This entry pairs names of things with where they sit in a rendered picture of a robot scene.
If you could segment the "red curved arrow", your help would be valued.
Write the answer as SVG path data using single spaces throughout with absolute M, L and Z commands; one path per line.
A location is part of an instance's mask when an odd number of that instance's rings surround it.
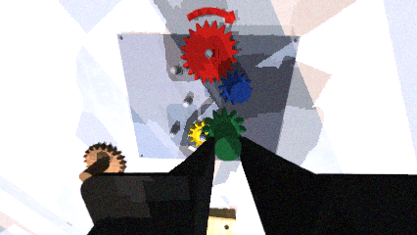
M 191 21 L 195 19 L 196 17 L 203 16 L 203 15 L 216 15 L 216 16 L 222 17 L 225 19 L 225 24 L 233 24 L 233 22 L 236 20 L 234 11 L 227 13 L 226 11 L 223 11 L 217 8 L 199 9 L 187 15 L 187 18 L 189 21 Z

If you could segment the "blue gear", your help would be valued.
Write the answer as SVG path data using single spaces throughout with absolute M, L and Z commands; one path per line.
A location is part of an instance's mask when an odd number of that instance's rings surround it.
M 220 93 L 220 97 L 225 97 L 225 103 L 230 99 L 233 105 L 235 103 L 241 103 L 247 101 L 251 96 L 251 87 L 248 85 L 251 83 L 250 79 L 244 80 L 246 78 L 246 73 L 241 74 L 239 77 L 239 72 L 236 70 L 234 76 L 230 72 L 227 73 L 228 79 L 220 78 L 224 85 L 218 86 L 223 92 Z

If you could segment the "green gear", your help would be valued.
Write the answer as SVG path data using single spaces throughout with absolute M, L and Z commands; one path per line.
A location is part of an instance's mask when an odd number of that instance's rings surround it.
M 214 137 L 215 154 L 219 159 L 233 161 L 241 155 L 240 132 L 246 132 L 247 129 L 240 125 L 244 122 L 242 117 L 235 119 L 237 115 L 236 110 L 227 115 L 227 111 L 223 107 L 221 113 L 222 115 L 219 115 L 217 111 L 213 110 L 213 119 L 210 117 L 205 118 L 205 122 L 208 125 L 203 127 L 203 132 L 207 133 L 206 140 L 209 137 Z

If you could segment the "brown gear with handle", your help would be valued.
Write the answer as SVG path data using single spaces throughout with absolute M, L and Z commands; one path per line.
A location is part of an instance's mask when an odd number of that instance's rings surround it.
M 121 154 L 122 151 L 118 152 L 117 147 L 113 148 L 112 144 L 108 147 L 106 143 L 92 145 L 82 156 L 86 159 L 83 163 L 87 163 L 87 168 L 78 175 L 79 180 L 83 181 L 87 177 L 102 172 L 125 172 L 126 156 Z

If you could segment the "red gear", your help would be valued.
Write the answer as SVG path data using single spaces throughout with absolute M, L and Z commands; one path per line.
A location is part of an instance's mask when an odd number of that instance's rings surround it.
M 187 60 L 183 68 L 190 68 L 188 74 L 195 73 L 195 80 L 201 77 L 202 83 L 205 83 L 208 78 L 212 84 L 214 77 L 220 82 L 221 75 L 227 77 L 226 70 L 233 70 L 230 63 L 237 62 L 232 58 L 232 55 L 238 53 L 238 50 L 232 49 L 237 41 L 230 41 L 232 31 L 225 34 L 225 25 L 218 29 L 216 21 L 212 26 L 209 26 L 208 21 L 205 21 L 203 28 L 196 23 L 196 29 L 195 32 L 189 29 L 190 38 L 183 37 L 187 43 L 186 46 L 180 47 L 186 52 L 180 57 Z M 210 59 L 205 56 L 207 49 L 213 53 Z

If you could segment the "grey flat board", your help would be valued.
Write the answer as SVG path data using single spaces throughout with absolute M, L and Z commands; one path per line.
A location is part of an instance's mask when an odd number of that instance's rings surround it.
M 237 62 L 226 72 L 246 73 L 252 89 L 247 101 L 235 105 L 219 96 L 221 79 L 202 83 L 183 68 L 183 37 L 191 35 L 117 34 L 139 158 L 186 160 L 194 152 L 190 145 L 201 146 L 190 142 L 190 126 L 213 119 L 213 110 L 222 115 L 223 107 L 244 119 L 241 136 L 276 154 L 301 37 L 231 35 Z

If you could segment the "yellow gear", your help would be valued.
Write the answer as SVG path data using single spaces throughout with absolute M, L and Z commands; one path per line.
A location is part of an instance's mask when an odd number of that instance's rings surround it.
M 201 124 L 199 124 L 197 121 L 195 121 L 195 125 L 196 125 L 196 127 L 194 125 L 190 126 L 190 129 L 192 131 L 190 131 L 188 133 L 188 135 L 192 136 L 190 142 L 195 141 L 196 142 L 196 147 L 197 147 L 199 144 L 202 145 L 206 141 L 206 140 L 203 141 L 203 142 L 200 141 L 200 134 L 205 134 L 207 136 L 207 133 L 203 132 L 203 127 L 208 125 L 208 124 L 205 124 L 205 120 L 203 119 Z

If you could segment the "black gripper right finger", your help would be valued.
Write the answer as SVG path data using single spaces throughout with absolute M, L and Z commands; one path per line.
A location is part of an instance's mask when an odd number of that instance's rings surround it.
M 314 173 L 239 139 L 264 235 L 326 235 L 341 207 L 417 208 L 417 174 Z

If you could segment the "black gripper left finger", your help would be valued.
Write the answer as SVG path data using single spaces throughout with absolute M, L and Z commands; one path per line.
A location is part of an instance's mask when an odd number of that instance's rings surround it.
M 102 172 L 79 192 L 93 225 L 103 218 L 175 219 L 181 235 L 207 235 L 215 166 L 209 137 L 169 172 Z

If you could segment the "white curved arrow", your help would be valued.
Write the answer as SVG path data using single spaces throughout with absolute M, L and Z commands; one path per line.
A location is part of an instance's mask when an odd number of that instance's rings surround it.
M 190 145 L 188 149 L 195 151 L 197 148 L 194 148 L 193 146 Z

